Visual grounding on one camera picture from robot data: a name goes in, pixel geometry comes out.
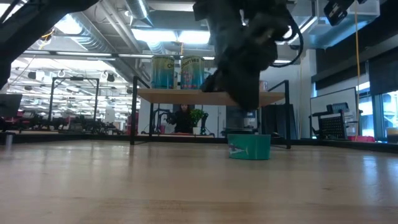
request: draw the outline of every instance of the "can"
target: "can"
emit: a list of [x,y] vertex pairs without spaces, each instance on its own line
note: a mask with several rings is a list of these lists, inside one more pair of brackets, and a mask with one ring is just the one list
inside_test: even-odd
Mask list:
[[199,56],[184,56],[181,60],[181,89],[198,90],[205,76],[205,59]]
[[152,57],[152,88],[174,87],[174,58],[156,55]]

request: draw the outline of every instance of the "window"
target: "window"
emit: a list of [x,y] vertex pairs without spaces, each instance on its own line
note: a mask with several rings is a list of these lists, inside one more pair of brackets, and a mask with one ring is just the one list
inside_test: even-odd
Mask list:
[[398,128],[398,91],[382,95],[382,117],[384,137],[387,137],[388,128]]
[[361,113],[362,136],[374,137],[373,104],[371,96],[366,96],[359,99],[359,109],[362,111]]
[[373,104],[369,82],[359,85],[359,109],[362,111],[360,116],[362,136],[374,137]]

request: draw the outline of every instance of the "green cardboard box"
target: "green cardboard box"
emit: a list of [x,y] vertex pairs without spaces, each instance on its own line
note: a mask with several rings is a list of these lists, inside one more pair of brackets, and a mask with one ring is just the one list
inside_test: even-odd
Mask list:
[[269,159],[270,135],[229,134],[229,158],[264,160]]

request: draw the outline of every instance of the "black metal frame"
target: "black metal frame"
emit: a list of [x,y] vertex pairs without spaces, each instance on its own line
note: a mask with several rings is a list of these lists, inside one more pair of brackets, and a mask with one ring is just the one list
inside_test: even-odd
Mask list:
[[[80,77],[78,77],[78,78],[79,79],[76,79],[76,77],[68,77],[68,78],[53,77],[52,78],[50,106],[49,106],[50,107],[49,108],[49,122],[51,121],[51,118],[52,118],[52,102],[53,102],[53,98],[54,98],[54,89],[56,89],[56,87],[58,87],[65,80],[71,80],[71,81],[94,80],[94,81],[97,81],[97,86],[96,86],[96,90],[95,90],[95,105],[94,105],[94,120],[96,120],[97,107],[98,107],[98,92],[100,89],[100,79],[99,78],[80,78]],[[61,80],[61,82],[58,83],[57,86],[55,86],[56,80]]]
[[285,86],[285,115],[286,115],[286,148],[292,148],[292,137],[291,137],[291,130],[290,130],[290,91],[289,91],[289,81],[284,80],[276,86],[270,88],[268,92],[275,90],[276,88],[280,87],[281,85]]
[[[138,97],[138,81],[140,81],[145,87],[150,88],[148,84],[145,83],[139,77],[134,77],[132,82],[132,109],[131,109],[131,126],[130,126],[130,145],[135,145],[135,141],[167,141],[167,142],[197,142],[197,143],[224,143],[225,139],[207,139],[207,138],[179,138],[179,137],[163,137],[163,136],[153,136],[154,129],[152,127],[154,119],[154,104],[150,104],[149,113],[149,136],[136,136],[136,110],[137,110],[137,97]],[[285,86],[285,108],[286,108],[286,148],[290,149],[292,147],[291,136],[290,136],[290,97],[289,97],[289,81],[284,80],[280,84],[272,87],[269,91],[284,85]]]
[[[144,80],[135,76],[132,79],[132,108],[131,108],[131,123],[130,123],[130,145],[135,144],[136,140],[136,110],[137,110],[137,97],[138,97],[138,81],[140,81],[146,88],[150,88]],[[150,103],[150,113],[149,113],[149,141],[152,141],[152,134],[154,132],[152,123],[154,117],[154,104]]]

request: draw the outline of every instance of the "wooden table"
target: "wooden table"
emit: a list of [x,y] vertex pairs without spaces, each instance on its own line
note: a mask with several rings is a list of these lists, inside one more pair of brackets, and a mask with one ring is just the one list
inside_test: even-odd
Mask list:
[[[225,92],[204,93],[200,90],[138,89],[138,95],[149,103],[237,106]],[[267,106],[284,98],[285,93],[262,91],[260,92],[259,105]]]
[[[138,136],[149,136],[149,134],[138,134]],[[213,136],[202,136],[194,134],[153,134],[153,136],[170,137],[170,138],[214,138]]]
[[[140,81],[147,88],[138,89],[138,81]],[[279,86],[284,86],[284,93],[274,93],[270,92]],[[136,101],[137,97],[140,96],[142,99],[150,103],[150,115],[149,115],[149,139],[152,139],[152,123],[154,114],[154,103],[163,104],[186,104],[186,105],[220,105],[220,106],[237,106],[237,104],[229,97],[225,92],[214,92],[214,93],[204,93],[200,90],[165,90],[165,89],[152,89],[146,82],[139,77],[133,78],[133,97],[132,97],[132,111],[136,111]],[[289,100],[289,81],[284,80],[278,85],[272,87],[268,92],[259,92],[259,106],[267,106],[271,103],[278,102],[285,99],[286,111],[290,109]],[[134,145],[134,140],[136,137],[135,127],[136,120],[132,120],[131,125],[131,140],[130,144]],[[286,113],[286,130],[290,130],[290,113]],[[286,146],[290,149],[290,131],[286,132]]]

